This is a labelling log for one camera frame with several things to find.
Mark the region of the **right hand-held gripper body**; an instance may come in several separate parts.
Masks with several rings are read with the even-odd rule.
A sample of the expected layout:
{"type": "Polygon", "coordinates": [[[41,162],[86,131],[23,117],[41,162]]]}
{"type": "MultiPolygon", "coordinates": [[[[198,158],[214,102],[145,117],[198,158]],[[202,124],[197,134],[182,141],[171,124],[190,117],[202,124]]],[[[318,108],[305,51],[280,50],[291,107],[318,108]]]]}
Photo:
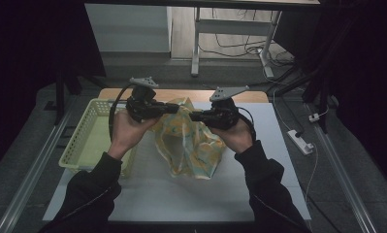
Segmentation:
{"type": "Polygon", "coordinates": [[[249,86],[218,87],[210,97],[210,118],[207,126],[216,129],[228,130],[235,126],[242,114],[235,105],[233,96],[249,90],[249,86]]]}

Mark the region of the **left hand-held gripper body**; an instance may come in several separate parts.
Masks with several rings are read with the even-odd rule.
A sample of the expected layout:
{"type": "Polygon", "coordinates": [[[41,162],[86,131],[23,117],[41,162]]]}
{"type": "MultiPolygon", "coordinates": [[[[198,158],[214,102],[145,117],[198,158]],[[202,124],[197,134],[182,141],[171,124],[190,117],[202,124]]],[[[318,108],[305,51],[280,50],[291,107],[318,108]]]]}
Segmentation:
{"type": "Polygon", "coordinates": [[[126,109],[133,120],[142,122],[144,119],[161,117],[167,112],[166,104],[154,99],[154,88],[158,87],[158,84],[152,77],[131,78],[130,84],[135,87],[127,99],[126,109]]]}

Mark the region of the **fruit print fabric tote bag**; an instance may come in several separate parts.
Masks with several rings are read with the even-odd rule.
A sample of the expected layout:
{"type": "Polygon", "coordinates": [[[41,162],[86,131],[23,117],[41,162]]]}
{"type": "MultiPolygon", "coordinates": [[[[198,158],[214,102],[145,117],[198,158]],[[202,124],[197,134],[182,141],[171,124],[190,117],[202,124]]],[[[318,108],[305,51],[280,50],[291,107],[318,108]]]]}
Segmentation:
{"type": "Polygon", "coordinates": [[[172,176],[210,180],[226,145],[201,121],[191,120],[195,108],[188,97],[170,103],[179,105],[177,113],[164,114],[151,128],[158,152],[168,162],[172,176]]]}

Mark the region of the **pale green plastic basket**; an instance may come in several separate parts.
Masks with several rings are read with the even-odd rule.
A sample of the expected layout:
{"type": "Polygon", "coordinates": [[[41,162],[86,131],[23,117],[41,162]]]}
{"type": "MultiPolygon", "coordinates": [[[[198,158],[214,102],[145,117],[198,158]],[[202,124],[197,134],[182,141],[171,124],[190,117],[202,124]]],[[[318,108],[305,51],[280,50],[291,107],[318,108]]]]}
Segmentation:
{"type": "Polygon", "coordinates": [[[59,166],[74,173],[91,171],[111,145],[109,116],[113,100],[92,99],[84,110],[59,166]]]}

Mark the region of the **person's right hand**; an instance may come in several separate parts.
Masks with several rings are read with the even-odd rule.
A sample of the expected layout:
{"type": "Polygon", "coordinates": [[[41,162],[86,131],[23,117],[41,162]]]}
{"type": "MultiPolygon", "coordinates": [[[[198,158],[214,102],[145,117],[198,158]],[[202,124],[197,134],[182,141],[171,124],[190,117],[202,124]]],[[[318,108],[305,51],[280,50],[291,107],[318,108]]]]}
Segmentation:
{"type": "Polygon", "coordinates": [[[241,119],[228,130],[211,127],[210,132],[219,136],[226,146],[235,153],[242,153],[253,145],[250,128],[241,119]]]}

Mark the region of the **person's left hand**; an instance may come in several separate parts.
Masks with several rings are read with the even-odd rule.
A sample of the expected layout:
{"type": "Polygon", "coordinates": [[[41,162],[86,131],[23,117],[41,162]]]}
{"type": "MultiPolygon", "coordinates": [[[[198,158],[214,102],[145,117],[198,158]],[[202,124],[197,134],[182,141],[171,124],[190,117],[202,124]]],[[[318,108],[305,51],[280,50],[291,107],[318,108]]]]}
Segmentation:
{"type": "Polygon", "coordinates": [[[133,120],[126,110],[115,114],[113,119],[112,144],[108,155],[121,160],[124,154],[133,148],[144,136],[146,131],[158,122],[158,118],[142,122],[133,120]]]}

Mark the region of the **wooden table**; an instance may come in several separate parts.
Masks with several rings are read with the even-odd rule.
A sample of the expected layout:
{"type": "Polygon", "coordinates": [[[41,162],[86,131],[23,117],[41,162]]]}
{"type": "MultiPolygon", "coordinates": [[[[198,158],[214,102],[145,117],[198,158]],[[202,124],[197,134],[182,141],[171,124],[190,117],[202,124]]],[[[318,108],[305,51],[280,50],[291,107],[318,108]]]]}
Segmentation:
{"type": "MultiPolygon", "coordinates": [[[[120,88],[104,88],[100,91],[99,99],[115,99],[120,88]]],[[[170,101],[172,99],[189,97],[192,102],[208,102],[213,90],[191,90],[191,89],[155,89],[155,99],[159,101],[170,101]]],[[[233,97],[238,103],[268,103],[269,99],[263,91],[246,91],[233,97]]]]}

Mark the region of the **black stand legs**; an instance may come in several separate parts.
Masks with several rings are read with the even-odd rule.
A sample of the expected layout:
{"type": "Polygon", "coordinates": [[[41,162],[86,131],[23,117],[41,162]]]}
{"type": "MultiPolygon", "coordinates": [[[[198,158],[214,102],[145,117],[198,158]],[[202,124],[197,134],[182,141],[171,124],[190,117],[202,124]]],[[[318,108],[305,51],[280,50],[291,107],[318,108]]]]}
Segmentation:
{"type": "Polygon", "coordinates": [[[266,73],[263,73],[263,75],[265,81],[253,83],[251,87],[268,84],[269,87],[265,93],[269,97],[282,97],[284,94],[305,85],[306,89],[302,94],[302,100],[305,103],[312,103],[316,98],[319,98],[317,122],[321,129],[327,132],[326,114],[328,113],[329,88],[327,87],[328,78],[325,74],[325,68],[322,65],[317,66],[310,72],[304,72],[299,66],[293,65],[273,80],[268,78],[266,73]]]}

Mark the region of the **light grey panel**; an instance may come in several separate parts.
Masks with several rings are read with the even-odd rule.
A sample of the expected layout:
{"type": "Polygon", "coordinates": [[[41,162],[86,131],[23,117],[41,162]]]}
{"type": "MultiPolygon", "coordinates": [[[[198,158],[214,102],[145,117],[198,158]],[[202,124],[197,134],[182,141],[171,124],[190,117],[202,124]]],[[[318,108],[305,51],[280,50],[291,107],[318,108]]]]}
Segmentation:
{"type": "Polygon", "coordinates": [[[85,4],[100,51],[170,52],[170,7],[85,4]]]}

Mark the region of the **white power strip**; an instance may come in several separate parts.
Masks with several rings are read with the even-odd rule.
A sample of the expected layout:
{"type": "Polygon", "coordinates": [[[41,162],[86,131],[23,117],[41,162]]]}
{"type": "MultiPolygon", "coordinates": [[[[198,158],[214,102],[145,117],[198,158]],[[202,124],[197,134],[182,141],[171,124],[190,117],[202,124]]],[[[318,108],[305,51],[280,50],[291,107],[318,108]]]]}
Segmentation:
{"type": "Polygon", "coordinates": [[[307,143],[296,130],[289,130],[287,135],[292,140],[292,142],[298,147],[300,152],[303,155],[308,155],[313,153],[314,145],[312,143],[307,143]]]}

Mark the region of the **white table cover board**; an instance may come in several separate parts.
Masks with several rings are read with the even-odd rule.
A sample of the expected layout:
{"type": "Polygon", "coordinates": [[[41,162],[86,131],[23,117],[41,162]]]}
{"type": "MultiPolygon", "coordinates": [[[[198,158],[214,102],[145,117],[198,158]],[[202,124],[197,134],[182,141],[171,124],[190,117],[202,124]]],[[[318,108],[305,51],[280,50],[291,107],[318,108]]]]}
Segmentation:
{"type": "MultiPolygon", "coordinates": [[[[242,103],[254,118],[256,136],[268,158],[284,167],[281,183],[289,190],[304,219],[310,214],[295,169],[269,103],[242,103]]],[[[116,222],[246,222],[253,220],[241,164],[225,150],[213,177],[173,177],[168,163],[147,132],[138,144],[130,177],[119,181],[109,221],[116,222]]]]}

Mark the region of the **black metal stand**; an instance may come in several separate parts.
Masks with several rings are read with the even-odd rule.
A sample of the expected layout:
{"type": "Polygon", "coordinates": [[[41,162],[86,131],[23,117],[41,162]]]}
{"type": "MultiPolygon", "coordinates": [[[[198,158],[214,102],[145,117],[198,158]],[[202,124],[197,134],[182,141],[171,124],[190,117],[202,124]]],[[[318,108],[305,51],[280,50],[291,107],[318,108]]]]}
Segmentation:
{"type": "Polygon", "coordinates": [[[61,68],[56,76],[56,119],[54,124],[58,125],[61,119],[65,115],[65,90],[68,90],[70,94],[80,95],[82,86],[79,81],[79,77],[83,77],[89,82],[95,84],[101,88],[107,88],[108,86],[102,81],[98,80],[95,76],[89,72],[83,70],[78,66],[64,66],[61,68]]]}

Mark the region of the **small white adapter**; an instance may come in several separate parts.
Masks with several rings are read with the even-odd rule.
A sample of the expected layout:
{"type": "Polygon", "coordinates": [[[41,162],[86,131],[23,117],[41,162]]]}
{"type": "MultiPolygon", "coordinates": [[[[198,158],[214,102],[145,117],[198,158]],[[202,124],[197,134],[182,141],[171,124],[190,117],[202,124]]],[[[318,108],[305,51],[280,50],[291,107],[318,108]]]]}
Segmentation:
{"type": "Polygon", "coordinates": [[[321,113],[321,114],[318,114],[318,113],[315,113],[315,114],[312,114],[308,117],[308,120],[310,122],[316,122],[318,121],[321,117],[323,117],[325,114],[327,114],[329,111],[329,109],[326,109],[326,111],[324,113],[321,113]]]}

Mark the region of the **white desk frame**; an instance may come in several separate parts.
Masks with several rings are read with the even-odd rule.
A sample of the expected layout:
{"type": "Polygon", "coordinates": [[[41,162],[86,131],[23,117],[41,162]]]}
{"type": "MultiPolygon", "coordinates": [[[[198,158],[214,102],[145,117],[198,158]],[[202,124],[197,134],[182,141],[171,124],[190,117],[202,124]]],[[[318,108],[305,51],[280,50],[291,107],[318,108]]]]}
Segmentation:
{"type": "Polygon", "coordinates": [[[319,0],[84,0],[91,4],[115,4],[136,6],[193,7],[194,46],[192,51],[191,76],[199,74],[199,38],[201,34],[230,34],[265,36],[266,44],[258,49],[263,74],[272,78],[274,73],[269,65],[268,52],[278,21],[283,11],[303,11],[319,8],[319,0]],[[203,19],[202,8],[246,9],[272,11],[271,22],[237,21],[228,19],[203,19]]]}

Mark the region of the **metal floor rail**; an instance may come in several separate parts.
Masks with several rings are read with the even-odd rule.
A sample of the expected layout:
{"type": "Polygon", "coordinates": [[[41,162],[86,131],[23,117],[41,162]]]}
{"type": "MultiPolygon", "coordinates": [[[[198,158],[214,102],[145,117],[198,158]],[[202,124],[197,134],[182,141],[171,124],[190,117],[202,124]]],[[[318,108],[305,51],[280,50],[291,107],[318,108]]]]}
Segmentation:
{"type": "Polygon", "coordinates": [[[363,199],[352,182],[347,170],[343,166],[339,153],[328,133],[325,133],[318,122],[311,122],[315,134],[318,137],[330,165],[335,173],[339,185],[343,191],[344,197],[350,206],[350,210],[356,218],[356,221],[362,233],[377,233],[371,215],[365,206],[363,199]]]}
{"type": "Polygon", "coordinates": [[[72,115],[72,111],[76,106],[77,100],[78,96],[68,98],[65,115],[60,119],[57,125],[52,127],[46,142],[42,146],[40,152],[36,155],[35,160],[20,183],[16,194],[0,219],[0,233],[12,233],[16,227],[16,224],[39,178],[42,176],[42,173],[48,164],[48,160],[50,159],[50,156],[60,139],[62,131],[72,115]]]}

